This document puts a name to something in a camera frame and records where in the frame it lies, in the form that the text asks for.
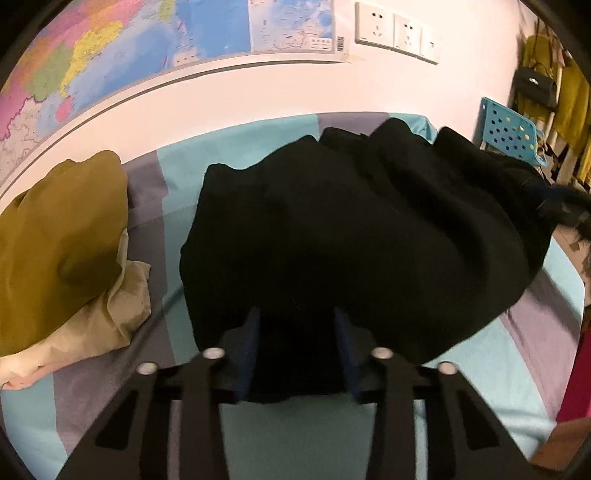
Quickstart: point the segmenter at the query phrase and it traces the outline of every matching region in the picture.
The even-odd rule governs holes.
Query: red object
[[[556,420],[591,417],[591,329],[581,335],[579,351]]]

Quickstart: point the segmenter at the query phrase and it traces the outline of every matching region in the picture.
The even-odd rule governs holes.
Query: black clothing
[[[397,119],[369,137],[327,128],[246,170],[210,166],[180,261],[198,347],[256,306],[253,390],[340,391],[341,307],[381,346],[433,359],[542,266],[555,225],[536,215],[528,178],[543,181],[448,128],[431,145]]]

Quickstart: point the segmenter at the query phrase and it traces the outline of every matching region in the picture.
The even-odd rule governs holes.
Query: black handbag
[[[545,65],[537,62],[534,58],[535,56],[535,48],[538,43],[538,35],[540,30],[540,20],[538,19],[537,26],[535,29],[535,43],[534,48],[532,51],[532,59],[530,62],[530,66],[528,67],[520,67],[515,72],[515,91],[522,94],[526,98],[532,100],[533,102],[547,108],[551,112],[555,112],[558,107],[558,102],[556,100],[556,82],[552,78],[553,76],[553,69],[552,69],[552,46],[550,41],[548,41],[548,45],[550,47],[550,71],[545,67]],[[546,73],[540,73],[536,71],[536,67],[538,65],[542,65]]]

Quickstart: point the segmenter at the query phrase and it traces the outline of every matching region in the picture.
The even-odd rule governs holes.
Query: map
[[[73,0],[0,91],[0,184],[78,114],[147,78],[227,55],[342,51],[333,1]]]

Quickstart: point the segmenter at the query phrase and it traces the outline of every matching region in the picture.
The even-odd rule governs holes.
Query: white wall
[[[128,161],[194,135],[257,119],[330,111],[409,112],[471,138],[481,97],[508,101],[517,66],[519,26],[522,23],[526,31],[532,31],[531,13],[521,6],[524,22],[518,0],[375,3],[437,28],[441,63],[435,66],[353,44],[348,63],[259,66],[178,82],[129,100],[64,137],[3,195],[0,210],[65,158],[81,161],[110,149]],[[190,67],[175,75],[185,76],[189,71]],[[113,103],[130,91],[105,102]],[[94,107],[83,116],[102,108]],[[79,120],[41,144],[34,156]]]

